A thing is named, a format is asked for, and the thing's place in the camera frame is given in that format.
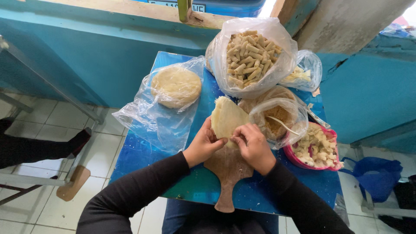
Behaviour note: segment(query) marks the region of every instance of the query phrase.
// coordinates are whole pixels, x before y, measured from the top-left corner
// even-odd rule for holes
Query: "hand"
[[[224,147],[227,142],[227,138],[217,139],[211,129],[211,116],[208,117],[189,147],[183,152],[189,168],[205,162],[215,151]]]
[[[276,158],[266,138],[256,124],[237,127],[230,140],[238,145],[241,156],[260,174],[267,175],[276,164]]]

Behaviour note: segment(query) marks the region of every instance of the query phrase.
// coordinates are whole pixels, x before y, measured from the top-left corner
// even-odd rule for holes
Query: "person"
[[[237,127],[230,140],[238,145],[247,163],[267,179],[274,191],[270,200],[276,201],[279,209],[293,218],[300,233],[353,233],[329,205],[276,160],[257,125],[249,123]],[[77,233],[131,233],[129,217],[188,175],[190,168],[206,161],[227,141],[216,139],[208,117],[186,150],[125,175],[94,196],[81,214]],[[259,212],[241,214],[236,210],[224,214],[216,211],[213,205],[192,204],[202,205],[203,209],[196,209],[187,217],[178,214],[175,218],[167,214],[172,210],[168,202],[164,234],[271,233],[261,220],[253,218]],[[165,228],[166,223],[170,224],[170,229]]]
[[[54,142],[5,134],[14,118],[0,119],[0,169],[21,163],[33,163],[45,159],[73,159],[91,137],[91,129],[80,131],[67,142]]]

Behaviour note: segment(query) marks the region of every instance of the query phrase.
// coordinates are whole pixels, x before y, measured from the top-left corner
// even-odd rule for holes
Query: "clear plastic bag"
[[[265,73],[257,83],[240,89],[230,82],[227,77],[227,45],[231,35],[257,30],[258,34],[273,41],[282,48],[274,65]],[[222,30],[208,45],[205,52],[206,67],[214,75],[220,90],[229,96],[254,99],[266,92],[280,80],[287,77],[296,67],[297,42],[280,24],[277,17],[263,18],[236,18],[223,23]]]
[[[113,116],[136,135],[164,152],[176,154],[184,150],[198,108],[201,90],[199,93],[194,93],[193,86],[189,87],[188,83],[180,82],[175,84],[182,85],[180,89],[172,87],[168,90],[158,89],[158,84],[155,85],[154,82],[152,84],[152,80],[159,72],[174,68],[194,72],[202,84],[204,62],[205,57],[199,56],[187,62],[155,69],[142,80],[134,101],[113,113]],[[192,95],[195,99],[179,98],[182,95]]]
[[[273,132],[270,125],[266,122],[264,111],[280,106],[289,113],[289,117],[284,122],[292,131],[299,134],[293,134],[287,131],[283,126],[277,132]],[[288,98],[272,98],[257,104],[250,112],[249,119],[251,123],[259,126],[261,132],[266,136],[267,142],[271,149],[280,149],[283,146],[294,144],[303,136],[309,126],[308,115],[303,106],[298,102]]]
[[[315,91],[319,87],[322,79],[322,62],[319,57],[310,50],[300,50],[297,54],[297,65],[304,71],[310,70],[310,81],[300,78],[295,80],[287,80],[285,78],[279,84],[303,91]]]
[[[257,104],[272,98],[288,98],[296,101],[292,91],[283,86],[275,85],[256,99],[241,99],[238,106],[249,114]]]

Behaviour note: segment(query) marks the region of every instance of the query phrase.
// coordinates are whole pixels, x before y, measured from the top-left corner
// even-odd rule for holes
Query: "pink bowl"
[[[324,127],[322,127],[319,124],[313,123],[313,122],[309,122],[309,124],[314,124],[317,125],[319,127],[321,127],[322,131],[324,131],[324,134],[327,136],[328,140],[331,140],[331,142],[335,142],[337,143],[337,133],[332,130],[332,129],[326,129]],[[335,167],[312,167],[309,165],[306,165],[305,163],[303,163],[298,157],[296,157],[295,153],[293,152],[293,145],[287,145],[285,147],[283,147],[283,150],[286,154],[286,157],[296,166],[303,168],[303,169],[312,169],[312,170],[325,170],[328,169],[330,171],[338,171],[339,169],[341,169],[341,163],[339,162],[339,157],[338,157],[338,147],[335,147],[335,153],[337,154],[337,159],[336,162],[334,162]],[[309,146],[309,155],[311,156],[311,146]]]

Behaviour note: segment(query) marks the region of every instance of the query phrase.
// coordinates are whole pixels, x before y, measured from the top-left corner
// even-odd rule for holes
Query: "blue bag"
[[[341,161],[349,159],[355,162],[354,170],[351,172],[347,169],[340,169],[353,175],[360,182],[360,189],[363,197],[366,199],[365,190],[371,194],[373,202],[385,202],[391,194],[393,187],[400,179],[400,173],[403,167],[397,160],[391,161],[376,157],[365,157],[356,162],[348,157]]]

